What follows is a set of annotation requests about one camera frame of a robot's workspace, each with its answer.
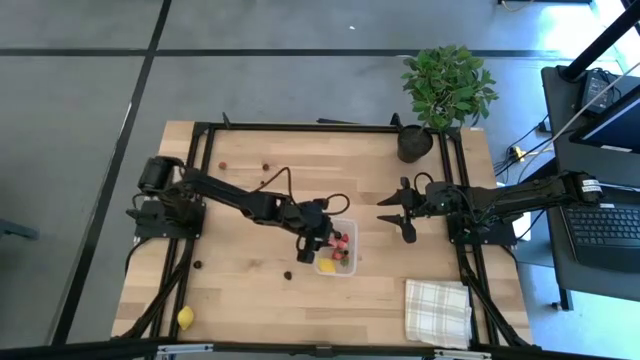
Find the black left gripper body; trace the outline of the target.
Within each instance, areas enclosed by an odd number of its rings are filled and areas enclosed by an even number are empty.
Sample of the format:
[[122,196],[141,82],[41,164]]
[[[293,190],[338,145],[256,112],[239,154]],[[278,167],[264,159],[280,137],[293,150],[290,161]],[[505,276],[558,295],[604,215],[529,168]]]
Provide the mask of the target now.
[[312,264],[321,243],[331,237],[329,229],[333,225],[330,216],[325,213],[328,205],[327,199],[314,199],[301,204],[303,226],[297,230],[295,244],[298,262]]

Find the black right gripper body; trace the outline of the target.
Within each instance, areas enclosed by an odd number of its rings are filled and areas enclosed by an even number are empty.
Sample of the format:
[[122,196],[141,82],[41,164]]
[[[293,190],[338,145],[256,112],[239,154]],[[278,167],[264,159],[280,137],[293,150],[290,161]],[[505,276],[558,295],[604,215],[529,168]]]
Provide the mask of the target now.
[[400,228],[404,241],[412,244],[417,240],[416,229],[412,224],[414,218],[442,216],[451,212],[449,191],[453,189],[453,185],[447,182],[429,183],[425,193],[421,194],[410,186],[407,177],[401,177],[400,184],[400,205],[404,211]]

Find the clear plastic tupperware container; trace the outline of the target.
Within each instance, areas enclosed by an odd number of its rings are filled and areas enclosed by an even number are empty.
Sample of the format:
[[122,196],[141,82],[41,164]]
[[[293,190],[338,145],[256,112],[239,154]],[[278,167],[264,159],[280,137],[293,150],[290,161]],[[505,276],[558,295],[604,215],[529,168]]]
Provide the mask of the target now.
[[[340,231],[342,234],[346,233],[349,235],[348,249],[340,249],[339,245],[337,247],[330,247],[318,250],[316,253],[313,267],[317,274],[324,276],[334,276],[334,277],[350,277],[353,276],[357,269],[358,263],[358,226],[357,223],[350,219],[344,218],[333,218],[332,219],[333,228]],[[334,260],[332,255],[334,252],[342,252],[344,257],[349,257],[348,266],[341,265],[341,260]],[[334,261],[336,272],[335,273],[321,273],[317,268],[317,261],[320,258],[332,259]]]

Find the beige plaid cloth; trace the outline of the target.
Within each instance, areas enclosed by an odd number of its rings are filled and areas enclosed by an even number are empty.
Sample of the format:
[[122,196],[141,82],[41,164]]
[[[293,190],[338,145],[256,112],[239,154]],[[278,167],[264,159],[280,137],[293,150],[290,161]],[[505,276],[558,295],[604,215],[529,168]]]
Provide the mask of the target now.
[[467,349],[472,338],[468,287],[455,281],[407,279],[404,326],[409,341]]

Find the green potted plant black pot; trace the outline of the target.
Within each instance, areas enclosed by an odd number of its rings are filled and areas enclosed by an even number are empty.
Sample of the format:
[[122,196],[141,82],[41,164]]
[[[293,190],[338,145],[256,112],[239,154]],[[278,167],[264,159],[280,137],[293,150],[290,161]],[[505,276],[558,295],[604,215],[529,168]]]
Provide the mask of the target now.
[[484,60],[465,46],[423,49],[403,60],[402,90],[410,96],[416,125],[398,124],[397,156],[414,163],[434,146],[434,136],[467,119],[486,119],[499,99]]

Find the black desk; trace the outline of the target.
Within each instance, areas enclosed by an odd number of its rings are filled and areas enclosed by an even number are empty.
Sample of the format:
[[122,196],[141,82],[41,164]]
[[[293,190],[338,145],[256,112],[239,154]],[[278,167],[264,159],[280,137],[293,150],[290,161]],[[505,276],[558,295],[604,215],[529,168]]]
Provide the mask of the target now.
[[[640,205],[640,189],[603,188],[604,203]],[[547,211],[549,235],[560,299],[552,304],[557,310],[571,311],[573,291],[640,302],[640,273],[623,273],[581,265],[573,255],[562,208]]]
[[[556,134],[578,111],[575,105],[580,85],[564,81],[556,67],[543,68],[541,77],[552,133]],[[601,183],[640,189],[640,154],[601,149],[570,140],[567,132],[587,120],[581,115],[554,141],[557,169],[583,171]]]

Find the black keyboard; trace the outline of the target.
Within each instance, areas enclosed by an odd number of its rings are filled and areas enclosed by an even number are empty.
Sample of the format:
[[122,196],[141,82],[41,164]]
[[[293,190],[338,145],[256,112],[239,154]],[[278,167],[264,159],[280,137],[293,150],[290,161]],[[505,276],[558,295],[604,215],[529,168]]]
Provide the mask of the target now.
[[640,273],[640,205],[563,207],[570,247],[584,266]]

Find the black computer monitor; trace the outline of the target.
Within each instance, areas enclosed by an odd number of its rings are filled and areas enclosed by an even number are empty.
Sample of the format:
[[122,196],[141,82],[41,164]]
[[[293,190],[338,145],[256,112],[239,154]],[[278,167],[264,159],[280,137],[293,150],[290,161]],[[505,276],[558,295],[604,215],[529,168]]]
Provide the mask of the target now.
[[640,84],[576,130],[570,141],[640,154]]

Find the black power adapter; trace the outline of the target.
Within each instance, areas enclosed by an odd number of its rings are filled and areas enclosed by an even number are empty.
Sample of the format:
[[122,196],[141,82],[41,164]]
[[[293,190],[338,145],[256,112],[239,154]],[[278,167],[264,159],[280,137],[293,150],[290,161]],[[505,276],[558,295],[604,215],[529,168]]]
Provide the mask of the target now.
[[616,86],[612,86],[606,93],[598,96],[601,91],[617,78],[617,75],[602,68],[595,68],[588,71],[584,76],[584,82],[579,96],[579,106],[585,107],[585,114],[591,116],[599,115],[622,97],[621,91]]

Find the grey chair base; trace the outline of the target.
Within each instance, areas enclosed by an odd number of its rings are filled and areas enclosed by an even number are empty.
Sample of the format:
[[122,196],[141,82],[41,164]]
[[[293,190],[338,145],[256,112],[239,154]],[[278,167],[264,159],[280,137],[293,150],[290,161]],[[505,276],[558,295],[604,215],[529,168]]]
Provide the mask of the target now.
[[0,239],[5,235],[15,235],[28,240],[39,239],[38,230],[0,218]]

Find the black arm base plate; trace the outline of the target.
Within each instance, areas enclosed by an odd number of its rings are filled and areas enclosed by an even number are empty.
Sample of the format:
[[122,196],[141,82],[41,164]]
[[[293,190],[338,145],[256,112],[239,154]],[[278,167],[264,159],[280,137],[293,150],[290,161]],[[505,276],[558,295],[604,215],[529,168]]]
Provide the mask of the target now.
[[191,202],[186,218],[180,220],[161,201],[145,201],[140,209],[128,209],[126,214],[136,224],[134,235],[140,238],[197,239],[202,234],[206,204]]
[[466,212],[457,212],[446,216],[450,242],[455,245],[515,245],[517,240],[513,222],[521,214],[506,217],[488,216],[477,220]]

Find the black diagonal post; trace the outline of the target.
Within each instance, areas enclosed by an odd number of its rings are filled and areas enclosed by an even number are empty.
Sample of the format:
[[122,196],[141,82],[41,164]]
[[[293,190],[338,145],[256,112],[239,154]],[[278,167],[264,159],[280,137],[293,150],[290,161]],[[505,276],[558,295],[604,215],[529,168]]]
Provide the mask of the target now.
[[640,0],[629,0],[629,6],[569,66],[560,70],[565,81],[580,77],[587,68],[611,48],[625,33],[640,22]]

